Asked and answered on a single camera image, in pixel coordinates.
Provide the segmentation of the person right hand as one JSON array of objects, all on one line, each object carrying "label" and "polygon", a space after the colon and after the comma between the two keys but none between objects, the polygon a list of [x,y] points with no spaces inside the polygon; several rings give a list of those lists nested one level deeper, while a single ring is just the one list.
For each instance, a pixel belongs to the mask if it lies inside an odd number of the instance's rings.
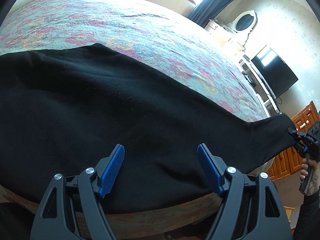
[{"label": "person right hand", "polygon": [[316,193],[319,189],[319,166],[315,160],[303,159],[300,170],[300,185],[304,183],[308,187],[304,190],[301,190],[301,193],[305,196],[310,196]]}]

